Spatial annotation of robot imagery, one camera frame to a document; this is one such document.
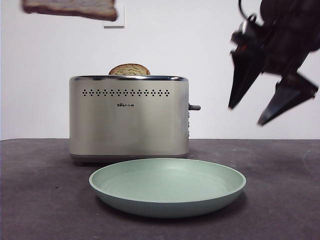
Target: flying bread slice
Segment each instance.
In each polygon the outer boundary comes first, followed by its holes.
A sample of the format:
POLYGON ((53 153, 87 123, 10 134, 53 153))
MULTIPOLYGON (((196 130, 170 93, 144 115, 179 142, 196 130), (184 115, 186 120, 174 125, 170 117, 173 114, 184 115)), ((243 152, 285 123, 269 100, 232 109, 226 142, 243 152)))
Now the flying bread slice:
POLYGON ((127 63, 114 67, 109 75, 150 75, 150 71, 140 64, 127 63))
POLYGON ((80 16, 91 19, 115 21, 115 0, 22 0, 28 13, 80 16))

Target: stainless steel toaster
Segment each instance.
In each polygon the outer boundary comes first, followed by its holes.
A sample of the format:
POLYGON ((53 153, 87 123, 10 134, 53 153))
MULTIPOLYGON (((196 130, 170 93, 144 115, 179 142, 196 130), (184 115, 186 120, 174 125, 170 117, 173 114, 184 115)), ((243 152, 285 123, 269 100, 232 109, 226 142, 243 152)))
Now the stainless steel toaster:
POLYGON ((189 83, 180 76, 75 76, 69 81, 76 163, 188 154, 189 83))

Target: light green plate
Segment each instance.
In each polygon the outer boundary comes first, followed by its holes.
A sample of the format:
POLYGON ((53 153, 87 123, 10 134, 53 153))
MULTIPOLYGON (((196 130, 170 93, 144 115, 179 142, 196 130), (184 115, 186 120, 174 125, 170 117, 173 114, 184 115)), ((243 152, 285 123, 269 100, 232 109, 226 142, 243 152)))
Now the light green plate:
POLYGON ((103 167, 90 176, 89 183, 115 209, 146 217, 183 218, 227 206, 239 196, 246 178, 212 162, 150 158, 103 167))

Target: wall outlet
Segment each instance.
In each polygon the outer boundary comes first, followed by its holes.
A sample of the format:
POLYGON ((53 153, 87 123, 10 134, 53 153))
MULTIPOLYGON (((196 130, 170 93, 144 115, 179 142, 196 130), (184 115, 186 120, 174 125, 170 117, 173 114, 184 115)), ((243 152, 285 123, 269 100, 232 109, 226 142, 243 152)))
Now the wall outlet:
POLYGON ((122 4, 117 4, 115 8, 117 12, 117 19, 116 21, 102 21, 102 26, 105 29, 125 27, 125 6, 122 4))

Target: white wall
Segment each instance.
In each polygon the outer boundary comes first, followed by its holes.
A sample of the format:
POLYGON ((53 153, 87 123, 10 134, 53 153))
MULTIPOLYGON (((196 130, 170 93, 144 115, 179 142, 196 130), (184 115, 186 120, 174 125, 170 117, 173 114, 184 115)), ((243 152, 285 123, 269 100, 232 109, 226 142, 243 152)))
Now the white wall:
MULTIPOLYGON (((191 138, 319 139, 320 96, 264 127, 256 122, 280 78, 265 74, 234 111, 228 101, 232 32, 242 18, 238 1, 117 0, 124 29, 98 20, 25 14, 19 0, 1 1, 1 139, 68 138, 69 78, 105 75, 122 63, 140 63, 153 75, 189 79, 191 138)), ((247 13, 260 1, 243 1, 247 13)), ((301 72, 320 84, 320 52, 301 72)))

